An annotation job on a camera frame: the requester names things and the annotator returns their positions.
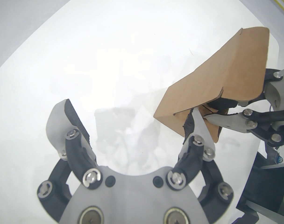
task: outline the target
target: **black finger link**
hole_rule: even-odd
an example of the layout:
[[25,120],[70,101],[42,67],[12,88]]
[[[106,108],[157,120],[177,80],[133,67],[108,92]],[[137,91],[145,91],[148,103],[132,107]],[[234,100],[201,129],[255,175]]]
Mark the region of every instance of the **black finger link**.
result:
[[43,208],[56,222],[60,221],[71,199],[69,187],[66,184],[70,173],[71,169],[67,161],[60,159],[48,179],[53,185],[50,194],[45,198],[39,198]]
[[[76,135],[73,138],[65,139],[65,149],[68,158],[68,164],[80,182],[82,182],[83,176],[87,170],[91,168],[98,168],[95,161],[93,161],[89,157],[86,147],[82,145],[81,136],[81,133],[76,130]],[[98,188],[101,185],[102,181],[103,177],[101,177],[100,181],[96,181],[95,183],[90,184],[88,189],[94,190]]]
[[234,194],[223,199],[218,193],[218,185],[223,182],[222,175],[215,161],[203,161],[201,169],[206,186],[203,187],[198,201],[201,204],[209,223],[215,223],[227,210]]
[[[265,84],[268,83],[268,82],[275,82],[275,81],[280,81],[282,78],[280,79],[277,79],[274,77],[274,73],[275,72],[279,72],[280,70],[277,70],[277,69],[270,69],[270,68],[267,68],[266,69],[266,73],[265,73],[265,80],[264,80],[264,87],[265,87]],[[265,94],[264,92],[262,91],[262,93],[255,99],[251,100],[248,102],[248,105],[253,103],[253,102],[257,102],[257,101],[260,101],[260,100],[265,100],[266,97],[265,97]]]
[[[282,127],[279,131],[276,131],[271,126],[265,128],[264,126],[258,125],[255,129],[249,130],[249,132],[253,133],[259,139],[268,143],[271,147],[278,147],[284,145],[284,127]],[[279,134],[281,140],[279,142],[272,140],[273,134]]]
[[281,111],[269,111],[269,112],[257,112],[253,110],[251,115],[244,115],[244,117],[250,120],[260,123],[272,123],[278,121],[284,121],[284,110]]
[[[267,142],[271,147],[284,145],[284,126],[281,126],[278,131],[273,129],[271,126],[273,122],[284,121],[284,110],[264,113],[253,111],[251,115],[243,114],[243,116],[257,122],[257,127],[249,130],[249,132]],[[281,136],[281,140],[279,142],[272,140],[273,134],[279,134]]]
[[188,185],[199,173],[203,162],[203,148],[204,146],[197,146],[193,144],[194,136],[190,137],[188,151],[184,153],[183,157],[176,163],[172,172],[183,173],[186,177],[186,185]]

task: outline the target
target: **cardboard box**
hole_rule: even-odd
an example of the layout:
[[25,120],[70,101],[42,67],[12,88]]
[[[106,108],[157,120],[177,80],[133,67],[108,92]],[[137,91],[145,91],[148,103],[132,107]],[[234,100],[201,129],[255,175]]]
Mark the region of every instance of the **cardboard box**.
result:
[[[198,107],[203,116],[210,113],[203,105],[217,98],[249,101],[258,97],[263,90],[269,35],[264,27],[240,29],[195,71],[167,89],[154,118],[184,137],[183,124],[190,109]],[[219,127],[205,123],[216,143]]]

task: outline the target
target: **silver screw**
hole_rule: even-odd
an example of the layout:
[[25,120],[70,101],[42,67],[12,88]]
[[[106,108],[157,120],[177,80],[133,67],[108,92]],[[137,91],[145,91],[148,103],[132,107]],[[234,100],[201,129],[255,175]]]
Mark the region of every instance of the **silver screw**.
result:
[[173,211],[167,219],[168,224],[186,224],[185,217],[178,211]]
[[177,172],[173,173],[172,175],[172,181],[177,184],[180,185],[183,182],[183,179],[181,177],[181,175]]
[[243,111],[243,114],[246,115],[246,116],[250,116],[252,113],[253,113],[253,110],[249,109],[249,108],[247,108]]
[[171,208],[165,213],[164,224],[189,224],[189,219],[181,209]]
[[79,224],[103,224],[104,216],[98,207],[88,207],[79,216]]
[[222,182],[218,185],[218,192],[223,199],[228,200],[228,196],[230,196],[234,191],[229,184]]
[[281,136],[280,136],[280,134],[275,133],[275,134],[272,135],[271,139],[274,142],[280,142],[281,141]]
[[61,152],[59,152],[59,157],[63,160],[63,161],[67,161],[67,154],[65,150],[62,150]]
[[201,145],[204,142],[203,138],[199,135],[194,136],[194,141],[199,145]]
[[83,185],[88,188],[90,184],[93,184],[96,181],[100,180],[101,180],[100,171],[97,168],[91,168],[84,173],[82,182]]
[[53,184],[51,183],[51,181],[46,180],[41,183],[37,195],[39,198],[45,198],[51,193],[52,189],[53,189]]
[[171,170],[167,174],[167,181],[169,187],[175,190],[181,190],[186,186],[186,177],[183,173],[172,172]]
[[210,147],[205,147],[204,148],[204,154],[207,156],[208,159],[213,159],[215,158],[215,152],[212,148]]
[[73,136],[76,135],[76,133],[77,133],[77,131],[73,129],[73,130],[71,130],[71,131],[69,131],[69,132],[67,133],[67,136],[70,137],[70,138],[72,138]]
[[91,173],[87,174],[86,181],[89,184],[96,182],[96,172],[91,172]]
[[253,121],[253,120],[248,120],[247,121],[247,126],[249,126],[249,127],[256,127],[257,126],[257,122]]
[[273,76],[277,79],[280,79],[280,78],[282,78],[283,74],[281,72],[275,72],[275,73],[273,73]]

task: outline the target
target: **black plastic part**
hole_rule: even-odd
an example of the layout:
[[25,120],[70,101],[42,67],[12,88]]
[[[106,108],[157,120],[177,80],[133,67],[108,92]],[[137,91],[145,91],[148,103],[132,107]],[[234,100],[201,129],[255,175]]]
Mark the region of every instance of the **black plastic part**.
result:
[[184,128],[185,131],[185,141],[188,138],[188,136],[194,132],[195,129],[195,122],[194,122],[194,118],[193,118],[193,108],[190,110],[190,113],[188,114],[186,121],[184,123],[184,125],[182,126]]
[[203,161],[201,169],[206,186],[203,187],[198,201],[201,204],[209,223],[216,222],[227,210],[234,194],[228,200],[221,198],[217,187],[223,182],[222,175],[215,161]]
[[261,169],[261,160],[256,155],[242,196],[273,212],[284,216],[284,167]]
[[153,185],[156,188],[161,188],[164,185],[164,181],[163,181],[163,179],[160,176],[155,176],[153,178]]
[[229,108],[235,108],[238,105],[238,101],[220,97],[208,102],[207,105],[210,108],[222,111]]
[[244,215],[237,218],[232,224],[255,224],[259,221],[257,212],[246,205],[246,199],[243,196],[241,196],[236,208],[244,212]]
[[106,187],[113,187],[116,183],[116,179],[113,175],[108,176],[105,180]]
[[[253,133],[256,137],[268,143],[271,147],[278,147],[284,145],[284,126],[280,130],[274,130],[270,124],[258,123],[255,129],[250,129],[249,132]],[[274,142],[271,137],[273,134],[281,136],[280,142]]]
[[265,83],[266,82],[275,82],[275,81],[280,81],[283,77],[277,79],[274,77],[275,72],[279,72],[280,70],[278,69],[271,69],[267,68],[266,69],[266,74],[265,74]]
[[184,153],[183,157],[176,163],[172,172],[183,173],[186,177],[186,185],[188,185],[199,173],[203,162],[203,148],[204,146],[197,146],[193,143],[194,136],[189,138],[188,151]]
[[245,115],[244,113],[242,114],[244,117],[260,123],[272,123],[277,121],[284,121],[284,110],[268,111],[263,113],[253,110],[253,113],[251,115]]
[[77,112],[75,111],[69,99],[66,99],[66,102],[64,105],[64,112],[65,112],[66,117],[69,119],[70,123],[73,126],[76,126],[79,128],[80,132],[83,134],[86,141],[90,144],[89,134],[87,130],[85,129],[85,127],[83,126]]
[[49,181],[53,185],[51,193],[46,198],[38,198],[46,212],[56,221],[59,222],[66,206],[71,199],[71,194],[66,181],[71,173],[67,161],[59,160],[54,167]]
[[[279,71],[279,70],[277,70],[277,69],[270,69],[270,68],[267,68],[267,69],[266,69],[263,89],[265,89],[266,83],[268,83],[268,82],[280,81],[280,80],[282,79],[282,78],[277,79],[277,78],[274,77],[273,74],[274,74],[275,72],[278,72],[278,71]],[[266,97],[265,97],[264,91],[262,91],[262,93],[261,93],[257,98],[255,98],[255,99],[249,101],[249,102],[248,102],[248,105],[251,104],[251,103],[253,103],[253,102],[257,102],[257,101],[265,100],[265,99],[266,99]]]
[[[68,164],[80,182],[82,182],[83,176],[87,170],[98,168],[95,161],[89,157],[86,148],[82,146],[81,136],[81,133],[77,130],[77,133],[73,138],[65,139]],[[88,189],[94,190],[98,188],[102,181],[103,177],[101,177],[100,181],[90,184]]]

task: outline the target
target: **gray metal finger plate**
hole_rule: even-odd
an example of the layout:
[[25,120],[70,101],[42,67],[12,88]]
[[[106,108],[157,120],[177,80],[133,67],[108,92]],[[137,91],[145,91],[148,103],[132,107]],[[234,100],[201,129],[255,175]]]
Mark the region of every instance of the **gray metal finger plate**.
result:
[[[183,210],[191,224],[208,224],[205,213],[190,187],[173,191],[166,184],[166,174],[171,167],[163,167],[148,175],[121,175],[101,166],[103,183],[96,190],[80,185],[67,205],[60,224],[76,224],[79,216],[89,206],[98,207],[104,216],[104,224],[160,224],[165,213],[173,207]],[[116,183],[108,188],[105,180],[113,175]],[[153,178],[160,176],[164,184],[156,188]]]

